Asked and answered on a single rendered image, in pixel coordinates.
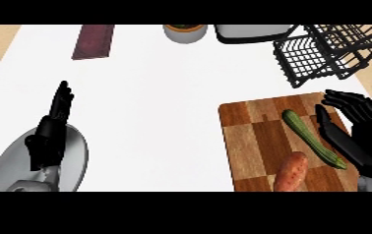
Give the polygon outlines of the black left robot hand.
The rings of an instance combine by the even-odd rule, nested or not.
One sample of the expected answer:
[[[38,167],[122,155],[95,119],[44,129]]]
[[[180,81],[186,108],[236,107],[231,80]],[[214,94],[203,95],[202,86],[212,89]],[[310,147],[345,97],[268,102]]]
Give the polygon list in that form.
[[[62,81],[53,95],[48,115],[42,117],[35,133],[25,138],[32,171],[60,164],[72,98],[67,82]]]

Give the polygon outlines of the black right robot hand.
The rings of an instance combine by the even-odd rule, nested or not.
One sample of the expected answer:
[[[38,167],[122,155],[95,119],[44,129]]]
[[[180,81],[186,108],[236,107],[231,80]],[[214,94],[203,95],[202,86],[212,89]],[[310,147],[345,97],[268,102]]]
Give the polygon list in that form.
[[[336,108],[351,122],[351,134],[332,123],[326,105]],[[315,115],[324,141],[354,165],[358,174],[372,178],[372,99],[358,93],[327,89],[324,99],[315,105]]]

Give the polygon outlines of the orange sweet potato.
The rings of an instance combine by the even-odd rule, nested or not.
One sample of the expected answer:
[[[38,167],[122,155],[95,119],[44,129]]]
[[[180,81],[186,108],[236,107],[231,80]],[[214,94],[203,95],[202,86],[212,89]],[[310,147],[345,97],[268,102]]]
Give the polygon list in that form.
[[[273,183],[274,192],[296,191],[308,172],[308,158],[299,151],[293,151],[284,159]]]

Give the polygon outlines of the brown wooden cutting board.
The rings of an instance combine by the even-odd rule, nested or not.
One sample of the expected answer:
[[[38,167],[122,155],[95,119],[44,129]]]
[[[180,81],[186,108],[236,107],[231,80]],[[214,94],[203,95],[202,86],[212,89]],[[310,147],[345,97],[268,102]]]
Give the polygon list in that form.
[[[299,151],[308,158],[308,175],[302,192],[357,190],[358,173],[329,167],[281,120],[281,111],[293,110],[310,131],[318,131],[315,104],[320,92],[225,103],[219,106],[219,121],[237,191],[270,191],[276,172],[287,155]]]

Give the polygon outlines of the green zucchini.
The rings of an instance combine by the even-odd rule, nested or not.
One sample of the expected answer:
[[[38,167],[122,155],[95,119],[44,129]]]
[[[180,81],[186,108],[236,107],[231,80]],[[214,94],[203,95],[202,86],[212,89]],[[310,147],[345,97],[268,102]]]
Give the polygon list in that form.
[[[346,164],[336,154],[321,145],[315,136],[312,135],[299,115],[290,109],[281,111],[281,120],[287,127],[305,142],[321,162],[335,169],[346,169]]]

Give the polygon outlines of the dark red rectangular block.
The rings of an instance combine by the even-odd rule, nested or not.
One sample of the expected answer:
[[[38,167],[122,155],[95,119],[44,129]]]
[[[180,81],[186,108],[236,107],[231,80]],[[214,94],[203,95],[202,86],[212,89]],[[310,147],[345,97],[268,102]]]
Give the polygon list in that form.
[[[84,60],[109,56],[113,25],[82,25],[70,59]]]

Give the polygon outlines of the black and white appliance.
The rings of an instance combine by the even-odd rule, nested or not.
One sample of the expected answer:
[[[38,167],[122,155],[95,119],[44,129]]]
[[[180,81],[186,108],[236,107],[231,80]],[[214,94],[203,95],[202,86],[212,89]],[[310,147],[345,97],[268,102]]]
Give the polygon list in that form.
[[[276,40],[284,36],[292,25],[215,25],[218,42],[243,44]]]

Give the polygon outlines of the grey pot with plant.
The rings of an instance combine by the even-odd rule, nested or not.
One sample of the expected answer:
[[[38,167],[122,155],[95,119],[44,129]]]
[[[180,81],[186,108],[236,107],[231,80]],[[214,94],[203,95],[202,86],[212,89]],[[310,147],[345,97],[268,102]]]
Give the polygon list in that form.
[[[177,43],[188,44],[202,39],[208,26],[196,25],[187,29],[177,28],[172,25],[163,25],[163,33],[168,39]]]

